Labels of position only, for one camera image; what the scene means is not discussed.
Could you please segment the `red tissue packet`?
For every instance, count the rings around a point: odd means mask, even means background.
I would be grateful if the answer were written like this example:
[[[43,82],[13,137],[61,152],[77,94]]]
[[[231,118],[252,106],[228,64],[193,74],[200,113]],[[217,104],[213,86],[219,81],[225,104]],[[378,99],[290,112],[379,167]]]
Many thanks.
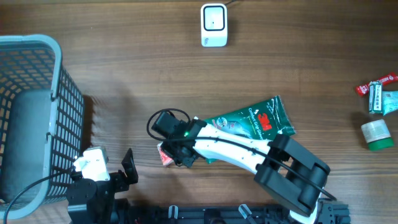
[[[166,153],[162,150],[162,143],[161,142],[157,145],[157,149],[158,149],[158,152],[160,154],[160,158],[161,158],[163,166],[171,165],[171,163],[174,162],[174,160],[172,158],[170,158],[168,155],[166,155]]]

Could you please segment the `green 3M gloves packet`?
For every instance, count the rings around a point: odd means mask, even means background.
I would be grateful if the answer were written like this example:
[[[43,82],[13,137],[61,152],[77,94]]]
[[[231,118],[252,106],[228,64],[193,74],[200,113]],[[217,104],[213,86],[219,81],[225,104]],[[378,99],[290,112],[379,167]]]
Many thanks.
[[[277,134],[296,133],[279,95],[205,121],[226,133],[249,139],[273,140]]]

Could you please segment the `red coffee stick sachet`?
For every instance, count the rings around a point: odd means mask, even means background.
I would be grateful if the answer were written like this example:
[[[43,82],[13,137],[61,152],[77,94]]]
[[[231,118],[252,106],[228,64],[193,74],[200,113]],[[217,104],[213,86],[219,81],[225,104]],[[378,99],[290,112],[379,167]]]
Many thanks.
[[[398,76],[397,73],[391,72],[388,75],[385,75],[381,78],[378,78],[376,82],[381,82],[383,85],[389,85],[391,83],[397,82]],[[354,90],[359,96],[365,96],[369,93],[370,82],[367,84],[359,85]]]

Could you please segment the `green lid jar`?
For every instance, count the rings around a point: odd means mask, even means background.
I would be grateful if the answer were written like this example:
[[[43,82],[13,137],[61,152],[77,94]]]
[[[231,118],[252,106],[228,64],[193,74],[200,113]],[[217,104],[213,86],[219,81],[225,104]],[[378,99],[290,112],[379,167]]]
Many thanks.
[[[370,151],[379,151],[394,146],[394,141],[383,119],[363,124],[361,130]]]

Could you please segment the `small green white box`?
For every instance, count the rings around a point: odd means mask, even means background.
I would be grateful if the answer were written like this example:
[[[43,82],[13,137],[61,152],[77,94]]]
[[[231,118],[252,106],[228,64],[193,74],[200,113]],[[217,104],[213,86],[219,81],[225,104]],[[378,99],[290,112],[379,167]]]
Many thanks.
[[[382,113],[382,83],[374,81],[369,84],[369,112]]]

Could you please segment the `clear wet wipes packet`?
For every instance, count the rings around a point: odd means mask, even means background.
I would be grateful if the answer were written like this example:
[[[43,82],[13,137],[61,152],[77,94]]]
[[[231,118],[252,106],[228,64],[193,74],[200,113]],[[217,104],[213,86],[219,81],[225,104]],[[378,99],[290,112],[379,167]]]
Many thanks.
[[[382,113],[385,116],[398,110],[398,91],[382,92]]]

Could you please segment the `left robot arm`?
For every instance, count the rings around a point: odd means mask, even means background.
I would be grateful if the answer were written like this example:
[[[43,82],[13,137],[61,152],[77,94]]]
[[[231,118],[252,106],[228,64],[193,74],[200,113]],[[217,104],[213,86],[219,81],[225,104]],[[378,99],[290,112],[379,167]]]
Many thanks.
[[[72,223],[134,223],[129,217],[128,199],[115,198],[116,193],[138,182],[132,149],[121,162],[123,170],[108,172],[108,161],[104,147],[92,147],[73,163],[73,183],[66,192]]]

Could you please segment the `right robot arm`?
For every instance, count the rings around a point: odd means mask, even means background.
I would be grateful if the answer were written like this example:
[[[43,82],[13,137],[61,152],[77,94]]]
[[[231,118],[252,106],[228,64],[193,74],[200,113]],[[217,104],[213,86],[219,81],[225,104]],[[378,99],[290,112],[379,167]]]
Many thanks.
[[[254,174],[257,182],[299,223],[315,223],[330,167],[284,134],[273,140],[249,139],[224,132],[204,120],[180,120],[175,108],[155,112],[146,124],[148,135],[178,166],[191,167],[199,157],[228,162]]]

